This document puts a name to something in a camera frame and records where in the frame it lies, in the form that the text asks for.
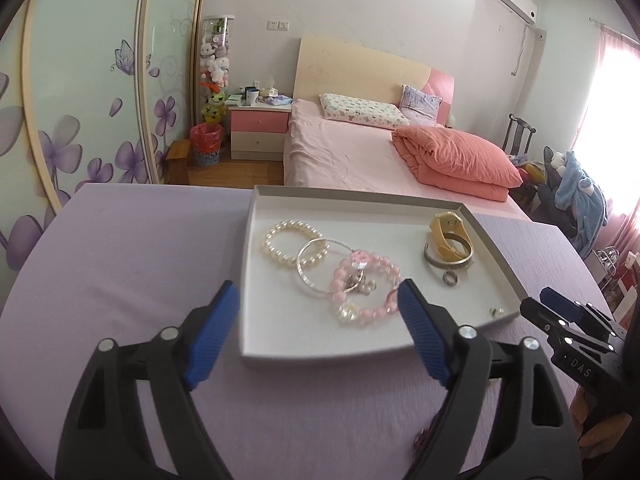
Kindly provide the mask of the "pearl earring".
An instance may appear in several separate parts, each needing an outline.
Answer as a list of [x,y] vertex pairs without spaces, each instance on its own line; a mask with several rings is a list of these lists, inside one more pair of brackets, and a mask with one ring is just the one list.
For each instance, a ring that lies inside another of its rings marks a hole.
[[501,308],[492,308],[489,310],[489,314],[492,318],[503,318],[506,315],[506,311]]

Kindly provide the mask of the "yellow wrist watch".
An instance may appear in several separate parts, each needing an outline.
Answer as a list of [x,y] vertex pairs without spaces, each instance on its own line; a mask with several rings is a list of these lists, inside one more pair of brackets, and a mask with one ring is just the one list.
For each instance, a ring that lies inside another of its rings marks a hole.
[[474,246],[462,218],[453,211],[435,214],[430,223],[437,255],[443,262],[465,264],[474,254]]

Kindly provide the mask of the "small silver charm cluster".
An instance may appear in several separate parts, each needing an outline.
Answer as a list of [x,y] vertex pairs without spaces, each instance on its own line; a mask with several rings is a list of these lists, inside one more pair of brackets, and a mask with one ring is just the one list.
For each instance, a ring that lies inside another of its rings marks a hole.
[[376,289],[376,281],[369,280],[363,271],[356,274],[349,274],[345,280],[344,292],[354,292],[355,294],[370,295]]

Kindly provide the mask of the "silver bangle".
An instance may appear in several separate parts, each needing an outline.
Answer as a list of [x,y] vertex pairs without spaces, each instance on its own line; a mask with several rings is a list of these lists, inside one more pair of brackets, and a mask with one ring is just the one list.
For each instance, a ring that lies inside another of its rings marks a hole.
[[302,283],[319,295],[349,295],[344,292],[349,274],[363,271],[368,277],[369,256],[362,249],[326,236],[308,240],[295,256],[295,270]]

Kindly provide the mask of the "blue clothing pile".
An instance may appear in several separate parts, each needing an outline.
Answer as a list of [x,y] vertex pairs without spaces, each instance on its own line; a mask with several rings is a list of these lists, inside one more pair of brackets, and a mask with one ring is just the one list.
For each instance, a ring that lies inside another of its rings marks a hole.
[[560,177],[553,192],[554,211],[563,234],[585,259],[608,223],[608,206],[601,189],[582,169],[573,151],[555,152],[551,167]]

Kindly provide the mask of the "pink curtain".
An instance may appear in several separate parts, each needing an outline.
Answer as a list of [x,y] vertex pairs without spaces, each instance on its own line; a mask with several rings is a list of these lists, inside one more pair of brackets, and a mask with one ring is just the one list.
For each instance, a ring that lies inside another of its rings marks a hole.
[[605,243],[624,256],[639,250],[639,46],[620,32],[601,28],[608,166],[602,184],[610,204]]

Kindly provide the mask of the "purple table cloth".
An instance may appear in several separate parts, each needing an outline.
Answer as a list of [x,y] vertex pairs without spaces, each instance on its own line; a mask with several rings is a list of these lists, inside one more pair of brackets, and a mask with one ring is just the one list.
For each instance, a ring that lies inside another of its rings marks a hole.
[[[148,341],[209,304],[224,281],[241,291],[253,191],[89,184],[44,231],[1,315],[1,406],[48,474],[70,401],[101,340]],[[551,287],[606,309],[582,258],[555,226],[472,214],[525,288],[524,298]],[[414,438],[445,397],[412,339],[408,348],[359,358],[255,361],[240,351],[240,315],[209,378],[192,394],[233,478],[407,473]],[[520,314],[476,329],[504,342],[541,337]]]

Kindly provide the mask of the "salmon folded duvet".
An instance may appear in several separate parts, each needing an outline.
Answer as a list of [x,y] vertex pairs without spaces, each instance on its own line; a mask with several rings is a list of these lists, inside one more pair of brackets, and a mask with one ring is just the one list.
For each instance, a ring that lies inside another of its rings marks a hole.
[[392,132],[393,147],[413,177],[445,191],[504,203],[523,179],[497,145],[442,126],[405,126]]

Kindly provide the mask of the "dark wooden chair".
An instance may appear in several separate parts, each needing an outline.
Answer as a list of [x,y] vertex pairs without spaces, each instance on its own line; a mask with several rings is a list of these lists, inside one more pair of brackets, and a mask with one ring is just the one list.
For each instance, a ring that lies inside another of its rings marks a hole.
[[526,120],[510,114],[502,141],[503,151],[509,156],[527,155],[535,133],[536,129]]

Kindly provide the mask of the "grey cardboard tray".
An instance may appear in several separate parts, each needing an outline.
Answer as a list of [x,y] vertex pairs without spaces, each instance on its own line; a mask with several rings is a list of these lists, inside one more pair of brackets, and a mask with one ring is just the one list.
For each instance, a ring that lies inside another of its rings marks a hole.
[[245,235],[241,354],[293,363],[408,348],[397,299],[406,278],[477,328],[516,318],[526,295],[460,203],[258,186]]

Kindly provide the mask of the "lilac small pillow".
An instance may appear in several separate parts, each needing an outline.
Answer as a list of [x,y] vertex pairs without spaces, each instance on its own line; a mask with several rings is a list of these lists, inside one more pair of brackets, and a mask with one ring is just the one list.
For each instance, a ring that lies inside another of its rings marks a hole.
[[404,84],[398,107],[413,125],[434,126],[442,106],[442,98]]

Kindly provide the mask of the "pink bed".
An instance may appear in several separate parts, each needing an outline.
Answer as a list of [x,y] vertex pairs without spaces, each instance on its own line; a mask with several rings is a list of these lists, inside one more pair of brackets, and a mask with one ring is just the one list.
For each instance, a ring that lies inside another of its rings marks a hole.
[[510,198],[503,203],[420,183],[393,147],[390,130],[332,122],[314,102],[296,100],[283,149],[284,184],[296,188],[407,195],[465,204],[472,212],[526,221]]

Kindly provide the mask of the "small wooden stool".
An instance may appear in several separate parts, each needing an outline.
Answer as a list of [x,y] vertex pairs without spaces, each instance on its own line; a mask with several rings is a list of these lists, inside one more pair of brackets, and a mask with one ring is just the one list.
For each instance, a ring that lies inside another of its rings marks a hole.
[[165,157],[165,182],[172,185],[189,185],[189,167],[192,162],[191,142],[188,139],[171,143]]

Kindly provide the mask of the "white patterned pillow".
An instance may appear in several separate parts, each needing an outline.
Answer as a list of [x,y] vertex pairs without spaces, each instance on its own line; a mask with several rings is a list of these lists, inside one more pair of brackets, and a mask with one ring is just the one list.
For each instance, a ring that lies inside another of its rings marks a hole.
[[409,119],[394,104],[335,93],[322,93],[319,101],[323,117],[334,122],[387,130],[410,125]]

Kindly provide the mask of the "red waste bin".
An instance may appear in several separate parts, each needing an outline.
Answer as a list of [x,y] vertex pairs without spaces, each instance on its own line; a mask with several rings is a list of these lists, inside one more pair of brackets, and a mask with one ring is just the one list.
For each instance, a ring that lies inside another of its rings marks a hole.
[[224,128],[216,122],[203,122],[191,128],[190,136],[193,157],[198,166],[216,165],[220,159]]

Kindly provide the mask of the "beige pink headboard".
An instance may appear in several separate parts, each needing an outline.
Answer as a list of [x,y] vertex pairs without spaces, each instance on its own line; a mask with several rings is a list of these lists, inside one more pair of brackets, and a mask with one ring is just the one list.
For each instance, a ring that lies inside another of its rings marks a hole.
[[437,122],[445,125],[454,100],[454,77],[428,65],[331,37],[300,40],[293,98],[317,102],[322,93],[397,104],[408,84],[440,96]]

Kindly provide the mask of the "pink beige nightstand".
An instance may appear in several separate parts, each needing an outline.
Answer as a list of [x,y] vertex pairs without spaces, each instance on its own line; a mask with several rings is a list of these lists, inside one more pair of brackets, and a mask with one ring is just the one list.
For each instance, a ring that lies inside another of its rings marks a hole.
[[282,162],[291,105],[257,103],[229,108],[232,160]]

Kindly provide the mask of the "green frog plush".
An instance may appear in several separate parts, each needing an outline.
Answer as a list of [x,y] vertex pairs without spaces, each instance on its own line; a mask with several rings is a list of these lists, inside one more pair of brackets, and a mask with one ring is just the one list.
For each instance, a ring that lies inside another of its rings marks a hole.
[[224,92],[208,96],[201,108],[201,114],[208,124],[220,124],[226,111],[226,96]]

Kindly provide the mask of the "white mug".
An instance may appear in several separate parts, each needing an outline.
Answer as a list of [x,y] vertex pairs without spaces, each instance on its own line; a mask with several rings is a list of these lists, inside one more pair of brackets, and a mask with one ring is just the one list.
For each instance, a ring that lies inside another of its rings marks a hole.
[[260,95],[260,90],[258,88],[255,88],[255,87],[247,88],[245,90],[245,105],[255,106],[258,102],[259,95]]

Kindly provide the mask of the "floral sliding wardrobe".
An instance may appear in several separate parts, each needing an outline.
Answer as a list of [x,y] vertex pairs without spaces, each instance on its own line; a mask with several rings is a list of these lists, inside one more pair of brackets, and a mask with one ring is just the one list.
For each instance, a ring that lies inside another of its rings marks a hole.
[[87,184],[160,183],[200,0],[25,0],[1,40],[1,285]]

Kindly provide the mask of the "glass toy display column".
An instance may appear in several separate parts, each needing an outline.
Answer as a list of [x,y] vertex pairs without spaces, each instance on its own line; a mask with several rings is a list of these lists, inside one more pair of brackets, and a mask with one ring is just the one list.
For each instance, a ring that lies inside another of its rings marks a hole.
[[228,99],[230,73],[230,42],[235,18],[233,15],[206,16],[198,26],[194,75],[194,110],[198,118],[205,99],[224,92]]

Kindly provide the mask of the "wall socket plate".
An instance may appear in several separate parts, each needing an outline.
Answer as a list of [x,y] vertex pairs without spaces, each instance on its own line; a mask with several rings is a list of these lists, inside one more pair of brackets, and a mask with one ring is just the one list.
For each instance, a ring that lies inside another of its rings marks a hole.
[[288,21],[268,21],[267,29],[270,32],[287,32],[290,29]]

